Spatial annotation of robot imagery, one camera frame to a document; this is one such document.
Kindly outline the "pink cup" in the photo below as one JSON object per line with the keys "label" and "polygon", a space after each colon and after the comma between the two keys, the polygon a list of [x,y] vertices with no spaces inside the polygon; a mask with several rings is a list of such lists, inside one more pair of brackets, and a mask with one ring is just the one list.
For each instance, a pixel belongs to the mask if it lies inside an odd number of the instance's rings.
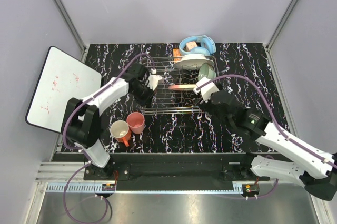
{"label": "pink cup", "polygon": [[141,134],[145,128],[144,115],[139,112],[130,113],[126,122],[134,134]]}

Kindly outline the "pink and cream plate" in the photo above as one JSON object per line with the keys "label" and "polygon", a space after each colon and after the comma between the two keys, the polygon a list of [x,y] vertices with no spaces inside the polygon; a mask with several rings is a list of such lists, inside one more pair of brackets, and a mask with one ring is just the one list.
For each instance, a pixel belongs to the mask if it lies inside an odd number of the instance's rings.
{"label": "pink and cream plate", "polygon": [[195,84],[178,84],[178,85],[170,85],[168,89],[173,91],[193,91],[195,87],[196,87]]}

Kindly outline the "pale green bowl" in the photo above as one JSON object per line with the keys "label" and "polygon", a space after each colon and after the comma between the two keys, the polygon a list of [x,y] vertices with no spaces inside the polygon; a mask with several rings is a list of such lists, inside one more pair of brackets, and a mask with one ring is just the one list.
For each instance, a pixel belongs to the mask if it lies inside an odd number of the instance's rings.
{"label": "pale green bowl", "polygon": [[207,79],[213,79],[216,77],[216,72],[212,65],[205,63],[200,67],[198,80],[201,80],[204,77],[206,77]]}

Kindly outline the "orange mug white inside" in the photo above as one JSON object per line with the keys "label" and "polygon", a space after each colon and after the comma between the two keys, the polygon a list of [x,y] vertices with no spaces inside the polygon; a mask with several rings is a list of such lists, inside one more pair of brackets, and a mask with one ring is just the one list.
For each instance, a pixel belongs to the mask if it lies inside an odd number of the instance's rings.
{"label": "orange mug white inside", "polygon": [[129,140],[131,138],[131,130],[127,122],[118,120],[112,123],[110,133],[114,139],[129,147]]}

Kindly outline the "white scalloped plate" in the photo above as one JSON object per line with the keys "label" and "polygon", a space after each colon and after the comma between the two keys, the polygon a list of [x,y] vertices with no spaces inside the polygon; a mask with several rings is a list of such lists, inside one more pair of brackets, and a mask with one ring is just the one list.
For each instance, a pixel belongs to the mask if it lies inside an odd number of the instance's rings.
{"label": "white scalloped plate", "polygon": [[183,56],[178,62],[173,64],[175,69],[195,70],[200,69],[203,64],[214,66],[214,61],[206,58],[202,54],[187,54]]}

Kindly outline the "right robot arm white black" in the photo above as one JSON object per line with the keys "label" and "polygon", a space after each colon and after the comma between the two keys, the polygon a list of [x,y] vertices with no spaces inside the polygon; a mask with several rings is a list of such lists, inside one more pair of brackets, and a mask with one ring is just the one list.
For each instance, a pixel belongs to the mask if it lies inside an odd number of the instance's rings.
{"label": "right robot arm white black", "polygon": [[336,154],[305,143],[276,126],[266,114],[242,107],[225,90],[202,91],[197,105],[231,132],[271,147],[289,159],[286,162],[246,154],[239,166],[243,179],[251,180],[255,176],[277,178],[297,184],[319,199],[333,199],[336,194]]}

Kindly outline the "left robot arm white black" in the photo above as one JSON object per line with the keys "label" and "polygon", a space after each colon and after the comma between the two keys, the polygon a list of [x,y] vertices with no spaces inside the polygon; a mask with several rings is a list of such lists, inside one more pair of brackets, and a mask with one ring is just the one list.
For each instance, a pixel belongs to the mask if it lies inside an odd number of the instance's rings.
{"label": "left robot arm white black", "polygon": [[139,105],[149,106],[162,80],[156,69],[148,70],[140,63],[132,63],[96,92],[82,99],[71,98],[61,126],[64,146],[84,151],[96,166],[95,173],[103,180],[110,179],[114,167],[108,164],[110,155],[100,141],[102,113],[128,94],[132,94]]}

